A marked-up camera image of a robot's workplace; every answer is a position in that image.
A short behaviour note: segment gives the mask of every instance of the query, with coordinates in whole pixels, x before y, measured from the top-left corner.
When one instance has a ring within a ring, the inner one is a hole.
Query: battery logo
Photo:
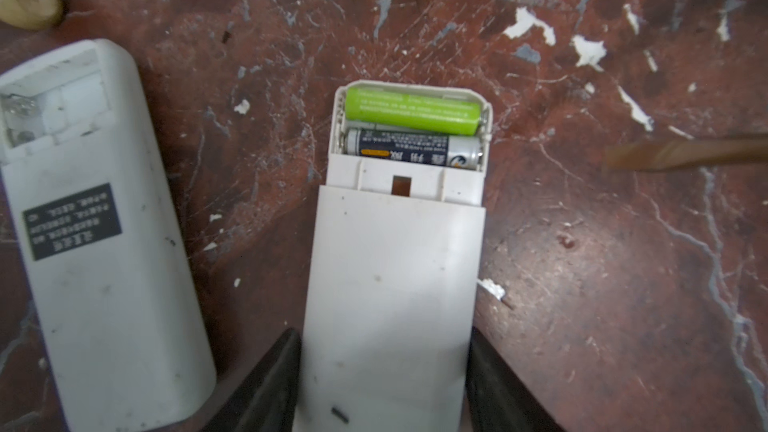
[[[389,151],[388,150],[371,150],[371,149],[363,149],[360,151],[361,156],[372,156],[372,157],[389,157]]]

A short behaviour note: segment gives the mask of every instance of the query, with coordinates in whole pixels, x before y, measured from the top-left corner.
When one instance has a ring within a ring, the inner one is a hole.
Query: red marble surface
[[[67,1],[54,30],[0,27],[0,70],[95,37],[139,64],[220,374],[171,430],[197,430],[301,328],[332,94],[361,78],[492,102],[480,275],[507,294],[479,289],[475,324],[567,430],[768,430],[765,167],[600,169],[605,146],[646,137],[619,86],[652,137],[768,130],[768,0]],[[554,46],[502,34],[519,6]],[[604,72],[576,67],[573,34],[604,41]],[[16,240],[3,204],[0,430],[65,430]]]

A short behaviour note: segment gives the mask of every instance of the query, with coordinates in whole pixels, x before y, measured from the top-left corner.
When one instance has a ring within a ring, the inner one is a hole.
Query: battery
[[[345,150],[351,156],[457,168],[477,168],[482,157],[477,137],[388,130],[350,129],[346,133]]]
[[[348,120],[429,130],[456,136],[474,136],[480,124],[480,105],[474,102],[414,96],[365,87],[346,92]]]

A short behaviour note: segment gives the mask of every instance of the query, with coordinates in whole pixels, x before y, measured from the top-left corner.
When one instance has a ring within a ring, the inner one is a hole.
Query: white debris
[[[490,278],[484,278],[483,280],[478,280],[478,285],[480,287],[483,287],[485,290],[487,290],[491,295],[496,297],[498,300],[502,300],[502,298],[507,294],[507,291],[504,290],[504,287],[495,283]]]
[[[573,36],[571,45],[576,49],[576,53],[579,54],[576,67],[592,66],[597,72],[603,72],[603,68],[598,63],[608,52],[603,46],[602,40],[600,42],[592,42],[582,36]]]
[[[619,86],[619,93],[621,94],[621,100],[632,109],[632,120],[642,124],[646,132],[652,132],[654,130],[654,120],[647,113],[643,112],[638,103],[632,97],[629,97],[629,94],[621,86]]]
[[[250,110],[250,102],[247,99],[243,99],[238,106],[235,107],[235,111],[244,116]]]
[[[678,136],[685,137],[688,140],[693,140],[694,139],[694,137],[691,134],[689,134],[688,132],[684,132],[684,131],[678,129],[675,126],[667,126],[667,129],[669,129],[670,132],[676,133]]]
[[[717,35],[723,42],[728,42],[730,40],[730,32],[728,31],[728,14],[723,14],[723,16],[720,18],[720,24],[717,26],[715,32],[717,32]]]
[[[629,22],[630,26],[632,26],[632,30],[634,30],[634,34],[637,35],[640,33],[640,19],[638,16],[636,16],[632,12],[632,6],[629,4],[624,5],[624,14],[627,16],[627,22]]]
[[[531,29],[531,27],[540,27],[544,32],[544,42],[547,43],[547,45],[553,46],[558,42],[557,38],[554,36],[554,29],[542,20],[537,19],[535,15],[528,12],[527,8],[518,7],[514,14],[514,18],[517,20],[517,23],[507,27],[504,31],[504,35],[510,39],[517,39],[518,37],[523,36]]]
[[[654,56],[650,54],[649,50],[644,50],[643,54],[645,55],[646,60],[648,60],[648,67],[650,68],[651,72],[658,72],[659,67],[656,65],[656,60],[654,60]]]

